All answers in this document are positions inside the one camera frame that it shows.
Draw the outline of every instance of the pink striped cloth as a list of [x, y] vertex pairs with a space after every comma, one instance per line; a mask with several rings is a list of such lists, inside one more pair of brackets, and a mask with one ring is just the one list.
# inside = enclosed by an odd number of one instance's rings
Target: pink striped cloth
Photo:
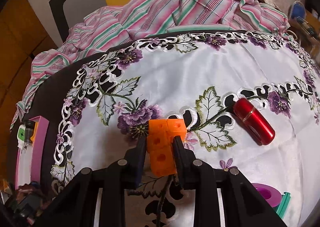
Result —
[[62, 68], [119, 44], [194, 24], [223, 24], [267, 33], [277, 30], [280, 35], [289, 27], [285, 14], [257, 0], [131, 0], [125, 6], [102, 7], [72, 27], [60, 48], [36, 56], [11, 128], [29, 111], [39, 85]]

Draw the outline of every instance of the tablecloth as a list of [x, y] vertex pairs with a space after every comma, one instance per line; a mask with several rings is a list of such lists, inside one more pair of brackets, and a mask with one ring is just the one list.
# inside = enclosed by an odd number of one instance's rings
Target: tablecloth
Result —
[[[83, 167], [107, 167], [148, 134], [148, 120], [183, 118], [185, 148], [214, 168], [290, 192], [284, 217], [300, 226], [320, 197], [320, 70], [296, 42], [271, 34], [184, 32], [140, 39], [74, 74], [52, 154], [59, 193]], [[231, 107], [248, 98], [276, 131], [258, 146]], [[155, 177], [146, 157], [138, 190], [125, 194], [127, 226], [192, 226], [194, 193]]]

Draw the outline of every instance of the red cylinder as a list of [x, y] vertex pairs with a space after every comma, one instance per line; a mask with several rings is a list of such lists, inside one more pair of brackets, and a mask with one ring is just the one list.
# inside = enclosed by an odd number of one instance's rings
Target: red cylinder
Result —
[[240, 98], [234, 104], [233, 111], [262, 145], [270, 144], [275, 138], [275, 130], [246, 98]]

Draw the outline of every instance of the wooden cabinet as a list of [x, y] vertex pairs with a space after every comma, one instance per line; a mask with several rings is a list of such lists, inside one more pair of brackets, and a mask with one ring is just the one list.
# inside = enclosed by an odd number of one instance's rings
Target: wooden cabinet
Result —
[[9, 0], [0, 12], [0, 179], [6, 177], [9, 128], [30, 80], [32, 58], [51, 48], [57, 47], [28, 0]]

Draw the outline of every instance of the screw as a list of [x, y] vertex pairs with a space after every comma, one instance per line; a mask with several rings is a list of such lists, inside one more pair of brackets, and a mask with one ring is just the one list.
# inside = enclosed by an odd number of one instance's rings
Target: screw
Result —
[[81, 169], [81, 174], [89, 174], [91, 172], [91, 169], [88, 167], [84, 167]]
[[239, 170], [234, 168], [234, 167], [232, 169], [230, 169], [229, 171], [230, 171], [231, 174], [234, 174], [234, 175], [239, 174]]
[[196, 159], [196, 160], [193, 161], [193, 164], [194, 164], [195, 166], [201, 166], [201, 165], [202, 165], [202, 161], [199, 160], [199, 159]]
[[118, 161], [118, 165], [119, 165], [119, 166], [125, 166], [127, 163], [128, 163], [128, 162], [127, 162], [125, 159], [120, 159], [120, 160]]

